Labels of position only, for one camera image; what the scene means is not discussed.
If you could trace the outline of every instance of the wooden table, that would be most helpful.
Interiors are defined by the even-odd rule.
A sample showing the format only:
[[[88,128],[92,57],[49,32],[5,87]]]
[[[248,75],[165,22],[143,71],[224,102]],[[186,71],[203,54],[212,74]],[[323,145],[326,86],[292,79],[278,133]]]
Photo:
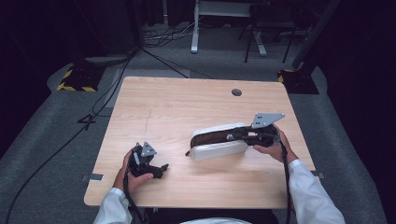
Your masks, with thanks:
[[[242,91],[241,96],[232,90]],[[151,165],[169,163],[162,179],[152,179],[133,195],[141,207],[286,208],[282,163],[255,151],[209,161],[193,161],[193,131],[244,122],[254,115],[284,113],[276,125],[289,138],[294,152],[312,171],[309,155],[290,99],[281,83],[164,77],[123,80],[94,174],[84,201],[100,205],[111,188],[122,159],[136,142],[149,142],[158,152]]]

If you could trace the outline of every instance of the white shirt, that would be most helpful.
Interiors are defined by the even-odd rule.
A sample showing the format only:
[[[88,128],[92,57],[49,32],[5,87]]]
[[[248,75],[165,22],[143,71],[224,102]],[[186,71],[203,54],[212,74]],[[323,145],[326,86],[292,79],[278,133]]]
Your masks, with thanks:
[[[290,194],[293,199],[298,223],[345,223],[341,212],[334,206],[332,199],[320,182],[300,161],[289,164]],[[99,213],[93,223],[125,223],[130,224],[132,216],[128,210],[128,200],[120,189],[111,189],[99,208]],[[248,222],[227,218],[212,217],[184,222],[184,224],[247,224]]]

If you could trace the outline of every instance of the person's left hand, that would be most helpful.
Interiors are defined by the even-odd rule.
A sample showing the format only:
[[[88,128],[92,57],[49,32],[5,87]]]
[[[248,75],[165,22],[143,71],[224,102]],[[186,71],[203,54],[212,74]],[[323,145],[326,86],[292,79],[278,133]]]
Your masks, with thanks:
[[[119,170],[119,173],[116,176],[116,179],[114,180],[113,188],[121,189],[124,190],[123,188],[123,178],[125,176],[125,170],[126,167],[128,166],[128,160],[129,157],[132,155],[132,150],[130,150],[124,157],[122,167]],[[146,183],[148,180],[150,180],[152,177],[154,177],[153,174],[144,174],[140,175],[138,177],[134,177],[131,172],[128,173],[128,191],[129,193],[133,193],[139,186],[143,185]]]

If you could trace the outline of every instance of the person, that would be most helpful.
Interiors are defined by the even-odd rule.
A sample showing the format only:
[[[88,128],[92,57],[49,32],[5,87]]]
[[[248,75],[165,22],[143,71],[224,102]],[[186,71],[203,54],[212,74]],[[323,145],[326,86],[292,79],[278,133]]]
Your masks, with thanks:
[[[281,141],[288,151],[287,163],[290,170],[290,195],[294,204],[296,219],[298,223],[345,223],[341,212],[335,207],[332,199],[327,194],[326,190],[321,186],[320,182],[312,175],[308,168],[299,160],[297,155],[291,150],[290,143],[286,135],[279,130]],[[268,154],[277,161],[283,162],[282,149],[279,143],[273,144],[271,147],[254,146],[254,149],[263,154]],[[125,169],[131,151],[129,151],[123,160],[123,165],[120,168],[117,177],[114,181],[113,188],[107,193],[102,200],[99,212],[94,221],[99,223],[126,223],[132,221],[132,216],[128,210],[128,200],[125,198],[124,190],[129,190],[132,195],[134,191],[147,181],[153,175],[145,174],[139,177],[128,174],[129,186],[128,189],[123,189],[122,179],[125,174]],[[234,223],[246,224],[241,219],[229,217],[203,217],[191,221],[184,222],[185,224],[216,224],[216,223]]]

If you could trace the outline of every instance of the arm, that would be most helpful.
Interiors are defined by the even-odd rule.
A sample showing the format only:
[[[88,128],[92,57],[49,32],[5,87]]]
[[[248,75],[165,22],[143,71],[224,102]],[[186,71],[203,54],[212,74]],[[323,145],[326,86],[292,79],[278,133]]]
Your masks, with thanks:
[[[132,221],[132,216],[129,213],[128,205],[129,202],[125,198],[123,188],[123,178],[125,175],[126,166],[128,164],[129,157],[132,151],[129,151],[125,157],[117,173],[116,179],[114,180],[113,188],[107,193],[99,208],[99,213],[93,223],[126,223],[129,224]],[[139,177],[134,177],[131,173],[128,173],[128,190],[130,194],[141,185],[146,183],[153,177],[153,174],[145,174]]]
[[[288,151],[287,163],[290,171],[290,194],[296,210],[298,223],[345,223],[341,212],[320,182],[291,150],[286,135],[280,131],[282,143]],[[269,154],[283,162],[280,144],[271,147],[254,146],[261,153]]]

